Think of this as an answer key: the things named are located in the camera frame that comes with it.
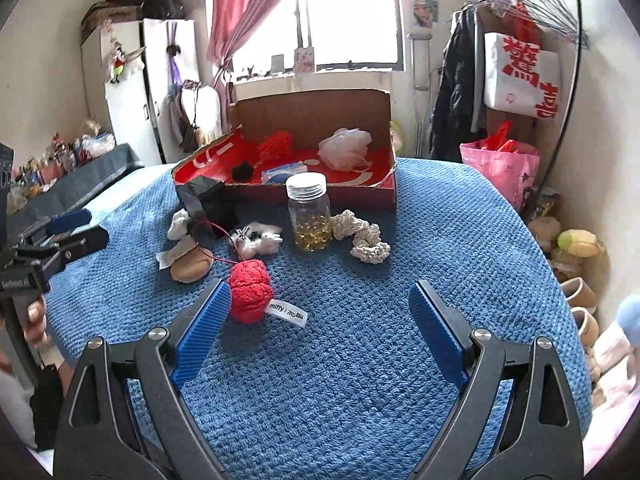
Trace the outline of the person's left hand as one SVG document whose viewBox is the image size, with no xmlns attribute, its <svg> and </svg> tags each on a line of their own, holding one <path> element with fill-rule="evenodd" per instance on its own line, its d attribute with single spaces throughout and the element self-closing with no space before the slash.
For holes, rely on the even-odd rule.
<svg viewBox="0 0 640 480">
<path fill-rule="evenodd" d="M 38 348 L 48 340 L 47 304 L 43 296 L 38 296 L 26 307 L 25 340 Z"/>
</svg>

